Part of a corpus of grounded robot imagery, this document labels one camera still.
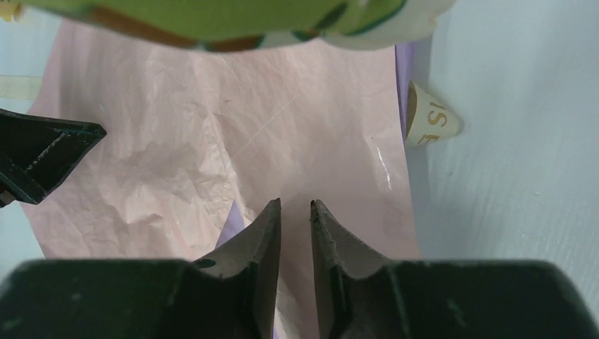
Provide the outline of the pink wrapping paper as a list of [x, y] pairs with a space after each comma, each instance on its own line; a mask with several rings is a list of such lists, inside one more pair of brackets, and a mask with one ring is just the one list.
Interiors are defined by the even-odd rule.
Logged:
[[282, 203], [275, 328], [317, 338], [310, 203], [389, 258], [420, 256], [395, 51], [313, 40], [210, 54], [64, 20], [30, 113], [107, 135], [24, 206], [46, 257], [199, 258], [230, 209]]

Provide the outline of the yellow cartoon child jacket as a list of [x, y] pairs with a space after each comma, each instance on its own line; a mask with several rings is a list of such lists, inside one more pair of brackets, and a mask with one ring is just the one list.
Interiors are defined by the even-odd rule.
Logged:
[[320, 39], [374, 50], [430, 36], [452, 1], [78, 0], [2, 1], [1, 17], [34, 8], [183, 49], [242, 52]]

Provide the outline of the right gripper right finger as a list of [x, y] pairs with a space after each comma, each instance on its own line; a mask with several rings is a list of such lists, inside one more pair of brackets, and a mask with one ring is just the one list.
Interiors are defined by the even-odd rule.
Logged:
[[322, 338], [597, 338], [573, 282], [527, 260], [392, 260], [311, 203]]

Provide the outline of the purple wrapping paper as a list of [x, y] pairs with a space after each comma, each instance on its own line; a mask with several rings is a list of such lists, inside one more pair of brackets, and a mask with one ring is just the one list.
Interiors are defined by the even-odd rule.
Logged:
[[215, 118], [237, 206], [253, 218], [282, 202], [277, 338], [318, 337], [313, 200], [383, 255], [420, 255], [403, 144], [412, 56], [311, 42], [223, 57]]

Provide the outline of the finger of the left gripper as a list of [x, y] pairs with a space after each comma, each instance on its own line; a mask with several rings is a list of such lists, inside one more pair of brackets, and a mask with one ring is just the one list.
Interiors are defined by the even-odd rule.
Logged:
[[96, 123], [1, 110], [1, 207], [37, 205], [107, 132]]

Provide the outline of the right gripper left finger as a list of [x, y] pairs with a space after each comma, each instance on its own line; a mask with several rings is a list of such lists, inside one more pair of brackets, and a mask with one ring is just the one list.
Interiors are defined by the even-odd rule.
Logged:
[[281, 204], [195, 261], [57, 259], [1, 283], [2, 338], [272, 338]]

